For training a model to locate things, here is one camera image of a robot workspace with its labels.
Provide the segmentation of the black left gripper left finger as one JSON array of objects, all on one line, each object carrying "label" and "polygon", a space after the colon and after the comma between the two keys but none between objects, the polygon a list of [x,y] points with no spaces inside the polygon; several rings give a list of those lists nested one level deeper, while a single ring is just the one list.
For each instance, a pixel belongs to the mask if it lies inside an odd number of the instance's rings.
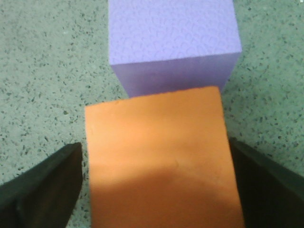
[{"label": "black left gripper left finger", "polygon": [[82,144],[67,144],[0,186],[2,228],[65,228],[82,182]]}]

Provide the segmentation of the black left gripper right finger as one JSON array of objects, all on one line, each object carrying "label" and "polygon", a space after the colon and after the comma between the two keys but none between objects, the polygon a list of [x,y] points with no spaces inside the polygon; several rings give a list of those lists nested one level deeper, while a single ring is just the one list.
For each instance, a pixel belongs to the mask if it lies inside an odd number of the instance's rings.
[{"label": "black left gripper right finger", "polygon": [[229,139],[247,228],[302,228],[304,178],[249,145]]}]

